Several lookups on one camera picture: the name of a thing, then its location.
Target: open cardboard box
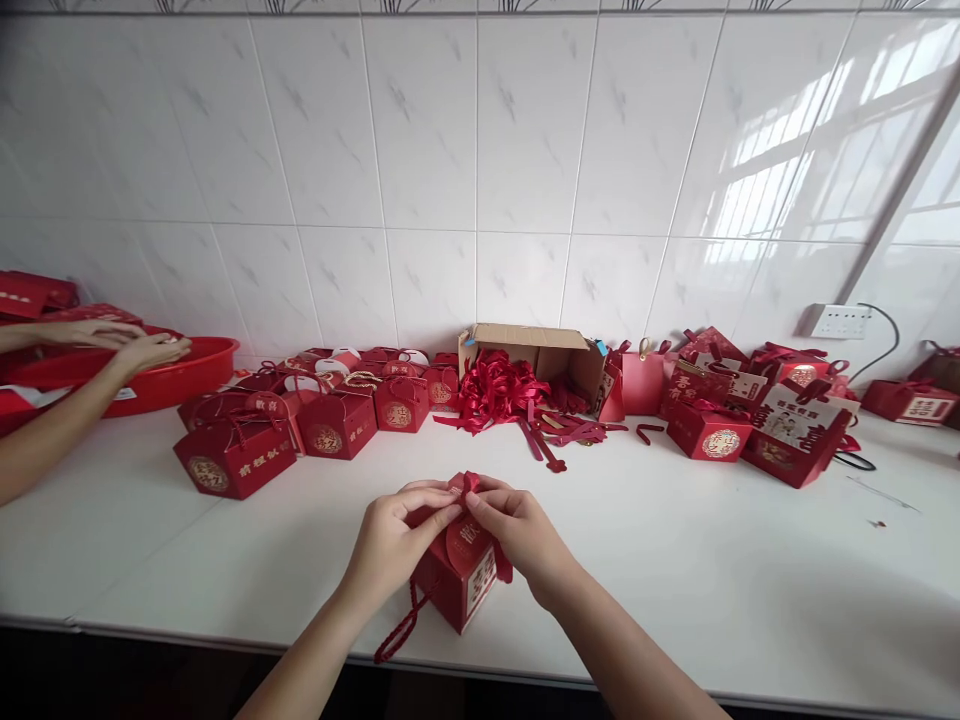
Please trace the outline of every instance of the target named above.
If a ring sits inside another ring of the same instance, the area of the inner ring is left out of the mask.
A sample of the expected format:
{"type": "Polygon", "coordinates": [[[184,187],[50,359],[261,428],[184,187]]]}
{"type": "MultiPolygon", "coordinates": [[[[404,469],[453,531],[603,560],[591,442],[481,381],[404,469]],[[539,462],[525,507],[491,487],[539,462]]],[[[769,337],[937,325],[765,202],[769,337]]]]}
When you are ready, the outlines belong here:
{"type": "Polygon", "coordinates": [[[461,378],[468,361],[473,367],[481,349],[505,350],[511,361],[529,362],[537,380],[550,382],[567,373],[588,397],[593,398],[590,411],[599,412],[606,357],[595,342],[587,340],[576,330],[478,323],[460,333],[459,339],[461,378]]]}

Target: gold circular emblem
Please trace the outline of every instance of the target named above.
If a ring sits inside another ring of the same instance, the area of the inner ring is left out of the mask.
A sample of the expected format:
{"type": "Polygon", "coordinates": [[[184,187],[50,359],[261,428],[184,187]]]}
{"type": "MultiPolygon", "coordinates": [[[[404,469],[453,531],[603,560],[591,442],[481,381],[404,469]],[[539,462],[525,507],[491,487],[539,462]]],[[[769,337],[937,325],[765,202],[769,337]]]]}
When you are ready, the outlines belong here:
{"type": "Polygon", "coordinates": [[[430,402],[440,405],[447,402],[451,397],[453,397],[453,393],[442,382],[430,385],[430,402]]]}
{"type": "Polygon", "coordinates": [[[223,492],[230,487],[227,474],[210,458],[191,458],[190,476],[197,481],[198,485],[214,492],[223,492]]]}
{"type": "Polygon", "coordinates": [[[733,430],[717,430],[707,435],[703,441],[703,452],[707,457],[726,457],[740,447],[740,436],[733,430]]]}
{"type": "Polygon", "coordinates": [[[797,365],[787,377],[797,385],[806,387],[817,379],[817,369],[813,365],[797,365]]]}
{"type": "Polygon", "coordinates": [[[403,403],[390,403],[387,405],[384,415],[386,416],[387,425],[390,427],[403,428],[413,422],[410,408],[403,403]]]}
{"type": "Polygon", "coordinates": [[[313,429],[313,446],[326,455],[334,455],[343,449],[343,438],[329,425],[318,425],[313,429]]]}

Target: ribbon bow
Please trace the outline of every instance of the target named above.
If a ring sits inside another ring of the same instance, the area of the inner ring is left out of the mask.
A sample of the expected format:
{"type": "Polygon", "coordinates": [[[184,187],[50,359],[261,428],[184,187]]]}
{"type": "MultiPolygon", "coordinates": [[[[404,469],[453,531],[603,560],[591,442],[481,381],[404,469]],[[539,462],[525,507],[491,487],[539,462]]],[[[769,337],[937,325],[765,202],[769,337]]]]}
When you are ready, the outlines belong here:
{"type": "Polygon", "coordinates": [[[717,405],[715,402],[704,400],[703,398],[694,400],[690,407],[698,412],[712,412],[715,415],[723,415],[731,420],[745,420],[750,422],[750,413],[745,410],[731,410],[728,407],[717,405]]]}

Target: box lid flap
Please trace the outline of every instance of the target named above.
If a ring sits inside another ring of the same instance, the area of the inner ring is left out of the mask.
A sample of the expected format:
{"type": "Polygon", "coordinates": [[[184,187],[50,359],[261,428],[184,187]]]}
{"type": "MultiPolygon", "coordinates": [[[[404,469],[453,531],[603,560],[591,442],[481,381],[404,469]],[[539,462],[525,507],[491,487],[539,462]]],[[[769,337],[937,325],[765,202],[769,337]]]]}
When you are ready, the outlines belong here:
{"type": "Polygon", "coordinates": [[[587,350],[590,346],[576,330],[560,328],[537,328],[526,325],[501,325],[498,323],[478,323],[473,330],[473,339],[477,342],[497,343],[499,345],[532,345],[536,347],[559,347],[573,350],[587,350]]]}

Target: white label on box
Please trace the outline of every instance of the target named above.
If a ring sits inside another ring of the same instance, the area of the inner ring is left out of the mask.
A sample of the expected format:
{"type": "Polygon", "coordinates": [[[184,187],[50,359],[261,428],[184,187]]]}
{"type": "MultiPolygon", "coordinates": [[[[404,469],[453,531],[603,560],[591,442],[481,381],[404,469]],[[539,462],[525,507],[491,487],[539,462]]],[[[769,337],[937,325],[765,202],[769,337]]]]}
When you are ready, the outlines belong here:
{"type": "Polygon", "coordinates": [[[467,619],[476,610],[480,604],[484,593],[490,589],[494,579],[497,577],[497,561],[493,555],[493,543],[483,554],[480,562],[477,563],[476,570],[467,579],[467,619]]]}
{"type": "Polygon", "coordinates": [[[811,400],[797,403],[797,394],[786,385],[774,385],[763,400],[760,410],[770,409],[760,432],[803,452],[810,452],[813,443],[825,433],[841,408],[828,402],[811,400]]]}

